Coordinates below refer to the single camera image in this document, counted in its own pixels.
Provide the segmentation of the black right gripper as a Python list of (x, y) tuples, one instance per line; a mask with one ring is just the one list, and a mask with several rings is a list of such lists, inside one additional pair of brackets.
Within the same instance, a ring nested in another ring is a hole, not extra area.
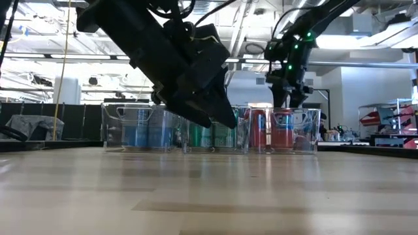
[(313, 93), (313, 87), (304, 83), (306, 71), (303, 65), (285, 65), (266, 74), (266, 83), (271, 85), (274, 108), (281, 108), (290, 92), (290, 108), (298, 108), (308, 98), (305, 93)]

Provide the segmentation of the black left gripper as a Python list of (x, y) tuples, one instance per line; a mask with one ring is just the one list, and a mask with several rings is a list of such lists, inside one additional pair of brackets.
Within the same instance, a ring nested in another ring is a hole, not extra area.
[(200, 126), (211, 127), (212, 118), (234, 129), (237, 120), (225, 91), (229, 51), (212, 23), (195, 28), (190, 43), (197, 52), (191, 64), (172, 85), (153, 91), (152, 101)]

